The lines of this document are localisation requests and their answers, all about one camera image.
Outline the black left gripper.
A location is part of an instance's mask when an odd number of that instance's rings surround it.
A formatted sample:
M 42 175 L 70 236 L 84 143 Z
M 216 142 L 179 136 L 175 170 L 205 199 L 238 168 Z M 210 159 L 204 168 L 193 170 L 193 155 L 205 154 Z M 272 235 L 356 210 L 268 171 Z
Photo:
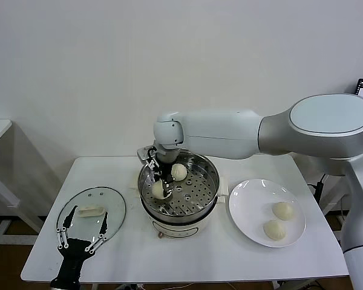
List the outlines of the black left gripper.
M 94 242 L 67 238 L 67 230 L 71 227 L 76 208 L 77 205 L 65 216 L 62 225 L 57 224 L 56 227 L 57 248 L 63 261 L 57 277 L 50 282 L 51 289 L 79 289 L 79 278 L 84 261 L 93 257 L 96 249 L 106 240 L 107 212 L 103 217 L 98 238 Z

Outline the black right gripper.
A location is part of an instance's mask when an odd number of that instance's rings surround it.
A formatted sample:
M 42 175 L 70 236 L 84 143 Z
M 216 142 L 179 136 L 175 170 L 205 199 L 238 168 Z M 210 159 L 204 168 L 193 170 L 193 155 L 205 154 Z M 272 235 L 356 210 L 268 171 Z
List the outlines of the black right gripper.
M 172 164 L 157 162 L 155 159 L 148 159 L 146 163 L 152 172 L 154 182 L 159 181 L 159 179 L 164 179 L 163 196 L 164 198 L 168 198 L 173 191 Z

